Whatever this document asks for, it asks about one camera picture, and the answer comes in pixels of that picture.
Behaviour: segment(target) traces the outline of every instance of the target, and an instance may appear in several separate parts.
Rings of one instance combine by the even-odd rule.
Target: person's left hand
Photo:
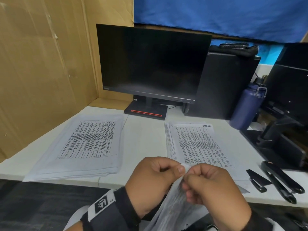
[[[142,218],[164,198],[171,184],[185,174],[185,167],[166,157],[145,157],[125,185],[127,195]]]

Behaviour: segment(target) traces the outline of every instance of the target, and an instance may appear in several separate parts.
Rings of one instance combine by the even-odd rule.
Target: red stripe on monitor base
[[[131,110],[131,112],[134,112],[134,113],[142,113],[142,114],[152,115],[152,116],[157,116],[157,117],[162,117],[162,115],[161,115],[161,114],[156,114],[156,113],[147,113],[147,112],[142,112],[142,111],[138,111],[138,110]]]

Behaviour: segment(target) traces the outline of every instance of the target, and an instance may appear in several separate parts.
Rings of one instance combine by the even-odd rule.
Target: bottle handle
[[[264,89],[264,90],[265,90],[264,96],[258,96],[258,93],[259,93],[259,90],[260,90],[260,89]],[[257,88],[256,97],[258,97],[258,98],[264,98],[264,97],[266,97],[266,94],[267,94],[267,88],[266,88],[266,87],[260,86],[260,87]]]

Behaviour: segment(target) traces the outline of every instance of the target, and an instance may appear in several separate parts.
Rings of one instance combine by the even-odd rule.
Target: hand
[[[184,175],[182,188],[188,202],[206,206],[218,228],[240,231],[251,217],[250,206],[225,169],[197,164]]]
[[[146,157],[125,185],[127,195],[140,218],[164,198],[171,184],[185,174],[179,162],[166,157]]]

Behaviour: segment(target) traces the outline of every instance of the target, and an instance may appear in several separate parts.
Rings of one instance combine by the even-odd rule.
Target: black stapler
[[[281,183],[282,181],[293,193],[303,194],[305,193],[304,188],[284,173],[281,168],[275,164],[267,161],[261,163],[261,169],[269,177],[271,182],[274,184],[281,196],[289,203],[296,204],[296,198],[290,193]]]

